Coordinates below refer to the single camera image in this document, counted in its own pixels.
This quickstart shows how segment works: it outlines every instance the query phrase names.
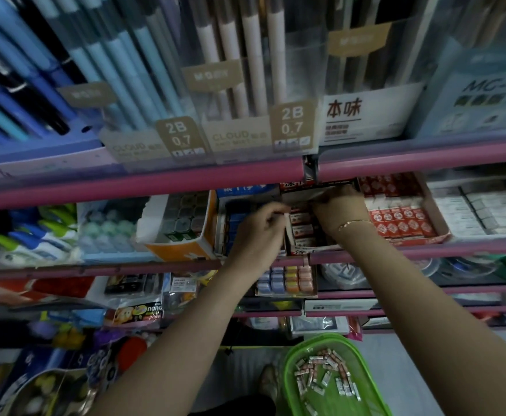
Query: green plastic basket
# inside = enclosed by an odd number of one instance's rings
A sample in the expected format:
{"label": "green plastic basket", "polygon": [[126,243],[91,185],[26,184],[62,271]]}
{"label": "green plastic basket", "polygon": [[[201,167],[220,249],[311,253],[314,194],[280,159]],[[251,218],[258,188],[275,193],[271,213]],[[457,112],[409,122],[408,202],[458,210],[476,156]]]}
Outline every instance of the green plastic basket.
{"label": "green plastic basket", "polygon": [[[298,383],[293,375],[298,370],[295,366],[296,362],[326,348],[335,350],[346,361],[352,381],[357,385],[361,401],[358,401],[355,396],[346,397],[338,393],[336,381],[334,380],[337,376],[336,372],[333,372],[330,383],[325,389],[325,395],[320,395],[308,388],[307,393],[300,397]],[[326,370],[319,368],[316,379],[320,381],[325,372]],[[286,356],[282,377],[284,395],[293,416],[310,416],[304,405],[305,400],[313,406],[319,416],[341,416],[344,414],[391,416],[392,414],[376,388],[365,360],[353,343],[343,335],[318,335],[294,346]]]}

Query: bracelet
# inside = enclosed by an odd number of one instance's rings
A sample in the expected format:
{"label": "bracelet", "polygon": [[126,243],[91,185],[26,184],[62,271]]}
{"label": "bracelet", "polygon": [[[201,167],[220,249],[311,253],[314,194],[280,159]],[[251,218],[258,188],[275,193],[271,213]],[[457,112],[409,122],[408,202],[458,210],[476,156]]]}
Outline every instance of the bracelet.
{"label": "bracelet", "polygon": [[371,226],[374,227],[374,224],[369,221],[369,220],[363,220],[363,219],[355,219],[355,220],[348,220],[346,223],[344,224],[340,224],[340,226],[338,227],[338,231],[341,231],[342,229],[345,229],[347,228],[351,223],[355,223],[355,222],[365,222],[365,223],[370,223]]}

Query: black pants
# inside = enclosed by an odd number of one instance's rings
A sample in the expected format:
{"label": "black pants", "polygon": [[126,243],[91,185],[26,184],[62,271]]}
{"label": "black pants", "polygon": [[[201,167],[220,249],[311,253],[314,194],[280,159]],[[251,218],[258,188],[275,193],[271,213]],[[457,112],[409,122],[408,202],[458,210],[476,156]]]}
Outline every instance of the black pants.
{"label": "black pants", "polygon": [[276,406],[264,394],[246,395],[205,412],[191,413],[189,416],[218,416],[238,414],[240,416],[274,416]]}

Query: foot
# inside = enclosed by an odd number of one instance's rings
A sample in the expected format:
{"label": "foot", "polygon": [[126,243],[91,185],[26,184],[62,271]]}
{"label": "foot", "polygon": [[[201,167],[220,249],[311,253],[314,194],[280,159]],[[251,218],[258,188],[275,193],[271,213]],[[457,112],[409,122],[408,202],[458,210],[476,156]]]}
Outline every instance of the foot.
{"label": "foot", "polygon": [[259,394],[268,395],[274,403],[278,397],[278,371],[273,364],[265,365],[258,379]]}

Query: beige label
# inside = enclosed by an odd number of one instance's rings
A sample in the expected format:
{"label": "beige label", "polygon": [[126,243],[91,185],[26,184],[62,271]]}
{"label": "beige label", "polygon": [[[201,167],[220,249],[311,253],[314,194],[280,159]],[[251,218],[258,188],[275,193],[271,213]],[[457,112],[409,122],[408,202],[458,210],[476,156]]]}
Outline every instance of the beige label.
{"label": "beige label", "polygon": [[338,57],[357,57],[386,45],[391,23],[333,30],[328,34],[328,53]]}
{"label": "beige label", "polygon": [[204,121],[203,129],[213,152],[267,147],[271,144],[268,116],[231,121]]}
{"label": "beige label", "polygon": [[243,83],[241,60],[185,67],[182,72],[187,88],[194,92],[218,92]]}
{"label": "beige label", "polygon": [[205,156],[207,149],[193,118],[179,116],[155,123],[156,130],[174,158]]}
{"label": "beige label", "polygon": [[103,108],[118,100],[110,84],[105,81],[66,86],[56,90],[74,108]]}
{"label": "beige label", "polygon": [[103,129],[99,132],[99,139],[120,163],[170,157],[155,129],[133,132]]}
{"label": "beige label", "polygon": [[310,99],[271,108],[270,129],[275,153],[313,147],[315,111],[315,102]]}

